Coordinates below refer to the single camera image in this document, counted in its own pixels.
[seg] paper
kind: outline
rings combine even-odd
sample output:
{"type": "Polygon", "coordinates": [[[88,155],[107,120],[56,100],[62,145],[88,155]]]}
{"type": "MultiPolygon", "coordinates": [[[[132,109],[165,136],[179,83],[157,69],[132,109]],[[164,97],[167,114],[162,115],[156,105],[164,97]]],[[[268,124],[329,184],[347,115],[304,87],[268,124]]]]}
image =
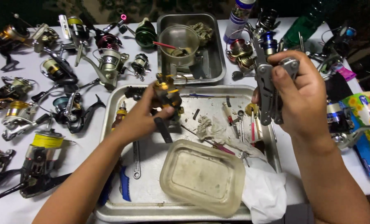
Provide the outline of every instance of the paper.
{"type": "Polygon", "coordinates": [[[252,223],[264,224],[281,219],[286,213],[286,175],[277,174],[267,162],[248,158],[242,201],[250,209],[252,223]]]}

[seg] metal tray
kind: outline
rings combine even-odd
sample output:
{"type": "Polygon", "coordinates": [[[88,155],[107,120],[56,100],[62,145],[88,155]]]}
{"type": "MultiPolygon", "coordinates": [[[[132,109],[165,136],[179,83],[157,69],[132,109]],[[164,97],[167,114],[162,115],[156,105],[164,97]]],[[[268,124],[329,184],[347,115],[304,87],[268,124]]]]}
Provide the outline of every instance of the metal tray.
{"type": "MultiPolygon", "coordinates": [[[[209,13],[191,13],[191,14],[175,14],[159,17],[157,21],[157,34],[167,27],[173,25],[194,25],[198,22],[203,22],[213,29],[214,36],[212,40],[205,46],[200,47],[200,54],[203,55],[203,71],[207,79],[189,79],[176,80],[176,84],[199,84],[199,83],[215,83],[224,78],[226,74],[225,58],[222,51],[221,35],[218,30],[217,19],[209,13]]],[[[168,63],[165,55],[158,47],[158,71],[164,75],[176,74],[177,67],[168,63]]]]}
{"type": "MultiPolygon", "coordinates": [[[[121,86],[115,89],[108,99],[105,119],[103,121],[103,129],[100,141],[111,132],[111,124],[116,117],[118,106],[123,100],[127,104],[127,110],[136,103],[133,99],[127,99],[124,96],[127,86],[121,86]]],[[[147,85],[134,84],[131,86],[146,87],[147,85]]],[[[253,95],[251,86],[244,85],[225,85],[225,86],[208,86],[208,87],[184,87],[180,89],[180,93],[198,93],[209,95],[232,95],[236,98],[230,98],[232,105],[231,109],[238,111],[244,110],[245,106],[251,102],[253,95]]],[[[183,97],[182,106],[185,113],[181,116],[181,123],[190,129],[194,129],[198,125],[198,119],[193,120],[193,113],[200,109],[200,116],[215,116],[221,124],[227,124],[224,111],[222,110],[222,102],[225,98],[185,98],[183,97]]],[[[244,130],[246,140],[251,138],[251,119],[245,115],[244,130]]],[[[170,127],[173,141],[178,139],[187,139],[190,141],[201,143],[196,136],[184,130],[179,125],[170,127]]],[[[265,155],[268,162],[277,171],[281,172],[274,130],[272,125],[259,126],[261,137],[265,143],[265,155]]],[[[235,134],[233,129],[227,126],[227,133],[235,134]]],[[[166,195],[159,185],[160,172],[163,167],[164,160],[167,155],[167,150],[170,144],[165,144],[160,133],[153,133],[145,139],[140,140],[140,167],[141,177],[138,180],[133,178],[133,145],[127,145],[122,153],[123,165],[128,166],[126,175],[130,178],[130,198],[132,202],[125,201],[119,192],[120,181],[116,175],[112,182],[112,191],[108,202],[104,206],[99,206],[95,209],[96,216],[106,222],[144,222],[144,221],[203,221],[203,220],[223,220],[213,213],[203,210],[200,207],[183,203],[175,198],[166,195]]],[[[250,220],[250,211],[242,204],[237,212],[225,220],[250,220]]]]}

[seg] white table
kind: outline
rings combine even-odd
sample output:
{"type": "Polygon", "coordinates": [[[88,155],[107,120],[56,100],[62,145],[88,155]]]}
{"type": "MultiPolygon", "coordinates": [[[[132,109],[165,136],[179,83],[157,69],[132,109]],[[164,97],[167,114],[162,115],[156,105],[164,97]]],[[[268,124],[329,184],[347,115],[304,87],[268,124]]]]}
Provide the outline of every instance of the white table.
{"type": "MultiPolygon", "coordinates": [[[[291,26],[296,18],[281,18],[279,19],[282,21],[278,29],[278,33],[275,36],[276,39],[282,38],[282,36],[286,33],[287,29],[291,26]]],[[[256,19],[251,19],[250,22],[252,24],[256,23],[256,19]]],[[[226,20],[218,21],[218,26],[220,29],[221,36],[225,32],[226,28],[226,20]]],[[[98,25],[97,28],[104,28],[105,25],[98,25]]],[[[136,29],[137,24],[130,24],[130,28],[136,29]]],[[[58,34],[62,37],[61,29],[56,27],[54,28],[58,34]]],[[[321,38],[321,34],[328,30],[329,27],[324,24],[322,25],[317,32],[311,37],[313,41],[319,41],[321,38]]],[[[118,33],[118,29],[115,28],[112,33],[118,33]]],[[[331,33],[326,33],[325,41],[327,41],[331,37],[331,33]]],[[[121,49],[122,52],[125,52],[130,55],[129,61],[132,61],[136,54],[141,53],[141,48],[136,44],[134,39],[132,38],[130,33],[126,33],[124,36],[119,35],[119,38],[123,42],[123,48],[121,49]]],[[[225,43],[222,41],[222,47],[225,48],[225,43]]],[[[91,51],[96,49],[94,41],[92,42],[91,51]]],[[[1,81],[1,76],[9,76],[9,77],[25,77],[28,79],[34,79],[38,82],[39,85],[36,85],[34,89],[29,93],[29,96],[33,96],[34,94],[39,93],[42,90],[47,90],[52,87],[53,82],[46,77],[44,77],[40,73],[39,65],[42,63],[48,55],[40,55],[33,52],[33,49],[24,49],[22,54],[13,53],[12,57],[15,60],[18,60],[20,64],[17,66],[18,68],[24,68],[19,71],[13,71],[9,73],[3,74],[0,71],[0,87],[3,85],[1,81]]],[[[157,73],[157,65],[158,65],[158,58],[157,52],[152,53],[145,53],[149,58],[149,62],[151,64],[152,72],[145,76],[144,84],[151,83],[155,80],[154,74],[157,73]]],[[[88,53],[88,56],[93,59],[95,63],[97,60],[88,53]]],[[[68,56],[68,62],[73,66],[75,56],[68,56]]],[[[225,57],[226,60],[226,76],[221,84],[247,84],[253,87],[257,86],[256,81],[253,77],[246,77],[240,81],[234,82],[232,80],[232,72],[238,70],[238,66],[234,65],[229,62],[229,60],[225,57]]],[[[0,68],[5,64],[5,59],[0,56],[0,68]]],[[[92,66],[84,61],[81,60],[78,67],[73,67],[75,73],[79,77],[81,84],[86,84],[92,80],[94,80],[97,75],[92,68],[92,66]]],[[[139,79],[136,79],[132,75],[123,75],[122,78],[118,81],[118,86],[123,84],[139,84],[141,83],[139,79]]],[[[359,87],[357,81],[355,79],[349,82],[349,85],[354,93],[361,92],[361,88],[359,87]]],[[[84,101],[84,108],[88,108],[90,105],[96,102],[95,94],[101,98],[101,100],[106,103],[109,93],[105,90],[105,88],[101,85],[95,86],[90,89],[87,93],[83,94],[83,101],[84,101]]],[[[53,108],[52,106],[53,97],[50,97],[45,102],[43,102],[42,106],[44,108],[50,109],[53,108]]],[[[36,117],[39,117],[44,112],[42,110],[38,110],[36,117]]],[[[64,134],[67,139],[76,141],[78,145],[71,147],[69,150],[63,152],[61,154],[62,164],[59,169],[58,174],[63,175],[66,173],[73,172],[87,157],[88,155],[94,150],[94,148],[98,145],[99,136],[102,129],[102,122],[104,118],[104,109],[96,110],[94,117],[89,125],[88,132],[84,135],[73,135],[70,134],[69,131],[62,125],[57,123],[53,124],[53,128],[56,129],[57,132],[64,134]]],[[[17,151],[17,154],[11,161],[8,169],[18,169],[22,166],[23,160],[25,157],[25,152],[28,148],[28,145],[32,142],[34,137],[34,130],[27,134],[21,135],[16,139],[5,142],[1,138],[1,132],[3,131],[3,125],[1,124],[1,118],[4,116],[4,113],[0,113],[0,149],[1,150],[8,150],[14,149],[17,151]]],[[[45,125],[37,128],[38,130],[45,128],[45,125]]],[[[276,135],[277,135],[277,147],[279,152],[279,157],[282,165],[283,172],[288,173],[286,189],[287,189],[287,204],[288,205],[295,205],[299,203],[304,203],[307,201],[305,192],[302,187],[302,183],[300,180],[300,171],[297,166],[296,158],[293,153],[292,145],[290,136],[287,135],[278,125],[274,125],[276,135]]],[[[361,163],[359,162],[357,155],[353,150],[350,150],[348,153],[343,155],[343,159],[348,170],[351,172],[352,176],[361,186],[363,192],[367,195],[370,194],[370,179],[365,175],[361,163]]],[[[12,178],[9,182],[7,182],[4,186],[0,186],[0,193],[5,191],[6,189],[15,186],[19,182],[19,175],[12,178]]],[[[30,223],[41,206],[47,200],[48,196],[53,192],[51,190],[46,192],[40,196],[24,199],[22,198],[18,192],[12,193],[6,197],[0,199],[0,224],[10,224],[10,223],[30,223]]]]}

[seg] human arm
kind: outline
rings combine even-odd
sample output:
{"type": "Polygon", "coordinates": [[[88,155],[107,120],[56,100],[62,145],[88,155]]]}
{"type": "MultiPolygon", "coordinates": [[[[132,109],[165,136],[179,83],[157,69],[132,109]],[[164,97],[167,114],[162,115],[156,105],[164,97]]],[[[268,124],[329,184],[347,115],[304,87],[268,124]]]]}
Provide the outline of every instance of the human arm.
{"type": "Polygon", "coordinates": [[[156,128],[154,117],[166,119],[172,115],[174,109],[169,107],[150,116],[153,96],[150,85],[126,118],[50,196],[33,224],[78,224],[87,221],[123,148],[152,133],[156,128]]]}
{"type": "Polygon", "coordinates": [[[323,79],[302,52],[278,53],[268,61],[277,65],[286,57],[300,61],[296,80],[293,82],[282,67],[276,66],[272,81],[283,99],[281,127],[291,137],[316,223],[370,223],[369,203],[329,133],[323,79]]]}

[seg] plastic lid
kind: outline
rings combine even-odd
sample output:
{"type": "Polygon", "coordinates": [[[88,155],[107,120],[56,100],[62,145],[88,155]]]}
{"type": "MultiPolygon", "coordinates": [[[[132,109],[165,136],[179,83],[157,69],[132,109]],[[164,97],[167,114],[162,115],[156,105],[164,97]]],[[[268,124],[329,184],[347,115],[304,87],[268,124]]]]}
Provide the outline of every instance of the plastic lid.
{"type": "Polygon", "coordinates": [[[177,140],[168,150],[160,186],[172,197],[230,217],[240,207],[244,178],[245,167],[236,156],[177,140]]]}

